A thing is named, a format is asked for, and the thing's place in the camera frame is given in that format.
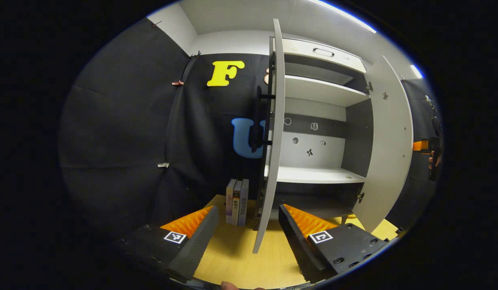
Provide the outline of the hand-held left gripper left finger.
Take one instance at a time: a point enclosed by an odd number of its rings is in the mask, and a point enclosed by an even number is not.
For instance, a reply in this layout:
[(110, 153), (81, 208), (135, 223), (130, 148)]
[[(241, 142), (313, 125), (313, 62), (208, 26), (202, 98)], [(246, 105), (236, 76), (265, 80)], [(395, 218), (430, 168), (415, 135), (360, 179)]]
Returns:
[(188, 282), (194, 277), (218, 219), (218, 207), (208, 206), (162, 226), (141, 226), (112, 245), (154, 275)]

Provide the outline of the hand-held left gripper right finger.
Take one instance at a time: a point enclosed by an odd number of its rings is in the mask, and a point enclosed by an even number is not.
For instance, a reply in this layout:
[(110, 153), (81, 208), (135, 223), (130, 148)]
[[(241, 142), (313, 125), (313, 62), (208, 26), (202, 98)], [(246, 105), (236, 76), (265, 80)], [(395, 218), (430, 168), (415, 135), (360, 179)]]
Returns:
[(286, 204), (279, 206), (278, 221), (301, 274), (312, 284), (349, 271), (389, 242), (357, 225), (336, 225)]

